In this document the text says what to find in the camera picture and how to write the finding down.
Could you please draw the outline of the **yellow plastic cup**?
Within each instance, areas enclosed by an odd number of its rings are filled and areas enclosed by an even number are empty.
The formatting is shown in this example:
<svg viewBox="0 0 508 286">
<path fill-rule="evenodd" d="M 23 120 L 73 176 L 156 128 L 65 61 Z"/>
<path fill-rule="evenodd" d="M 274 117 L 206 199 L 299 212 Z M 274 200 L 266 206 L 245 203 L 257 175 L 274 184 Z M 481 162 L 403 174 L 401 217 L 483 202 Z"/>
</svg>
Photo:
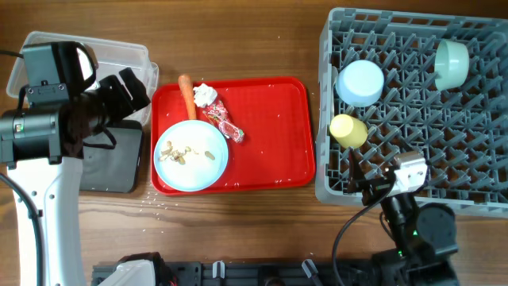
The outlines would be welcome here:
<svg viewBox="0 0 508 286">
<path fill-rule="evenodd" d="M 329 125 L 329 132 L 341 147 L 359 148 L 368 138 L 368 129 L 359 119 L 347 114 L 338 114 Z"/>
</svg>

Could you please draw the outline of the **light blue bowl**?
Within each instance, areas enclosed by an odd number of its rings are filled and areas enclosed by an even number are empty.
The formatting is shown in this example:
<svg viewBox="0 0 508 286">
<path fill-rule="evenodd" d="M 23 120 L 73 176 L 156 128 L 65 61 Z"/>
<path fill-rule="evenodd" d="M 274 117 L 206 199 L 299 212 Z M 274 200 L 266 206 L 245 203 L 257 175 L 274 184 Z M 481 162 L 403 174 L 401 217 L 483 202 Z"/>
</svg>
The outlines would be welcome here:
<svg viewBox="0 0 508 286">
<path fill-rule="evenodd" d="M 369 60 L 356 60 L 341 70 L 335 82 L 339 98 L 354 107 L 367 107 L 376 103 L 382 94 L 384 74 Z"/>
</svg>

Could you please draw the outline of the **mint green bowl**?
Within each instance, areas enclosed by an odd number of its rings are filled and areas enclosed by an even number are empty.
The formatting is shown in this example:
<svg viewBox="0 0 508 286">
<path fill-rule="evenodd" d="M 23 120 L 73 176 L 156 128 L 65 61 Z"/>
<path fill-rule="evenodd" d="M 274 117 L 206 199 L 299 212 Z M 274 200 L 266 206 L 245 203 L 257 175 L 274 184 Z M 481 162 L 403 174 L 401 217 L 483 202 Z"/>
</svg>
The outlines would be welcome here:
<svg viewBox="0 0 508 286">
<path fill-rule="evenodd" d="M 437 47 L 434 71 L 438 91 L 462 86 L 469 72 L 469 53 L 465 44 L 442 40 Z"/>
</svg>

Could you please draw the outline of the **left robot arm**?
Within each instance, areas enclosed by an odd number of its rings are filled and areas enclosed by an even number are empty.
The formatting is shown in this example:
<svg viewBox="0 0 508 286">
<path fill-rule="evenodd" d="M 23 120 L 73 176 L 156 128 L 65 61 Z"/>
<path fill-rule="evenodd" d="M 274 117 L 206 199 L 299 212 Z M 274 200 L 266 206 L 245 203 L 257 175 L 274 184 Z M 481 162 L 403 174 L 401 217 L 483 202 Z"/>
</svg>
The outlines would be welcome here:
<svg viewBox="0 0 508 286">
<path fill-rule="evenodd" d="M 23 285 L 83 285 L 79 185 L 87 138 L 145 108 L 131 68 L 99 79 L 89 46 L 28 44 L 28 82 L 1 117 L 1 179 L 14 194 Z"/>
</svg>

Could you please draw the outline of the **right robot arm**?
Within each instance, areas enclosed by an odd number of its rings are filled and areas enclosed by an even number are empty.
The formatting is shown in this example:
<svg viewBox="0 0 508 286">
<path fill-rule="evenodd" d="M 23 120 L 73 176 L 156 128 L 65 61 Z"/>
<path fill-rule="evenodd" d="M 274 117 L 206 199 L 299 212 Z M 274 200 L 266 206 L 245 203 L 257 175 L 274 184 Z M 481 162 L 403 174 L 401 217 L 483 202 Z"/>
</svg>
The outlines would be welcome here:
<svg viewBox="0 0 508 286">
<path fill-rule="evenodd" d="M 456 216 L 442 203 L 418 206 L 415 193 L 426 185 L 429 169 L 418 152 L 401 153 L 379 178 L 368 179 L 348 153 L 347 193 L 361 193 L 364 214 L 381 206 L 393 249 L 371 257 L 377 285 L 458 285 L 450 257 L 458 252 Z"/>
</svg>

